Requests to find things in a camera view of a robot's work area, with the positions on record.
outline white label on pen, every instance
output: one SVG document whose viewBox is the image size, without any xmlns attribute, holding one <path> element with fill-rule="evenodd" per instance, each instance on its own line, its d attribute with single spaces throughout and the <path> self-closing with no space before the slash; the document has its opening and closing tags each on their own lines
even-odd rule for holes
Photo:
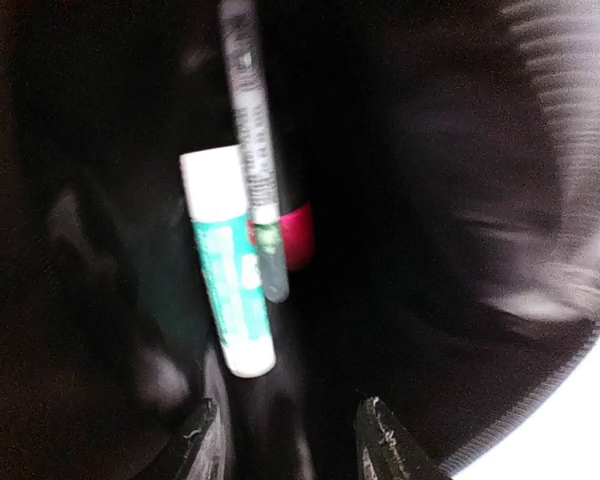
<svg viewBox="0 0 600 480">
<path fill-rule="evenodd" d="M 254 223 L 279 219 L 271 130 L 257 19 L 249 0 L 221 6 L 225 61 Z"/>
</svg>

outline green label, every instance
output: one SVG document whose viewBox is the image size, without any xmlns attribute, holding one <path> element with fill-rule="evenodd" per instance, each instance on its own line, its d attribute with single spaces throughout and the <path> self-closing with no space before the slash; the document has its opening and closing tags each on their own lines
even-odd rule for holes
<svg viewBox="0 0 600 480">
<path fill-rule="evenodd" d="M 222 343 L 271 336 L 247 215 L 226 222 L 194 222 L 193 229 Z"/>
</svg>

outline marker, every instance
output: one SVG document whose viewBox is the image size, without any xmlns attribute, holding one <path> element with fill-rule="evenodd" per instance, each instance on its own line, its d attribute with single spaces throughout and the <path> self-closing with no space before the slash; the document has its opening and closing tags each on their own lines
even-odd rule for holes
<svg viewBox="0 0 600 480">
<path fill-rule="evenodd" d="M 253 0 L 222 1 L 220 25 L 264 293 L 270 301 L 282 302 L 289 296 L 289 279 Z"/>
<path fill-rule="evenodd" d="M 240 147 L 180 157 L 189 214 L 220 345 L 231 372 L 254 378 L 276 364 L 258 257 L 249 239 Z"/>
</svg>

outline chapstick tube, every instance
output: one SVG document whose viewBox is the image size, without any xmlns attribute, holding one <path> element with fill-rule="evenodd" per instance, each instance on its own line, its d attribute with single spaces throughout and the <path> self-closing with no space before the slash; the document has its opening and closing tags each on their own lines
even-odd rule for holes
<svg viewBox="0 0 600 480">
<path fill-rule="evenodd" d="M 240 148 L 182 155 L 180 169 L 225 361 L 238 377 L 259 377 L 275 366 L 276 355 L 249 239 Z"/>
<path fill-rule="evenodd" d="M 270 301 L 282 302 L 289 296 L 289 278 L 254 2 L 223 0 L 220 25 L 264 293 Z"/>
</svg>

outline zipper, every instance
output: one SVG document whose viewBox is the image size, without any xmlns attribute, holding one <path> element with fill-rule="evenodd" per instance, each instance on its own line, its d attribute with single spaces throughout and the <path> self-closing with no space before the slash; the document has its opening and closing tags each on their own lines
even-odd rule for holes
<svg viewBox="0 0 600 480">
<path fill-rule="evenodd" d="M 526 58 L 566 179 L 565 218 L 553 283 L 564 289 L 563 298 L 595 320 L 590 335 L 566 363 L 440 463 L 448 475 L 469 466 L 520 426 L 567 379 L 600 336 L 600 253 L 593 261 L 583 260 L 586 243 L 600 232 L 600 0 L 583 4 L 507 1 L 500 13 Z"/>
</svg>

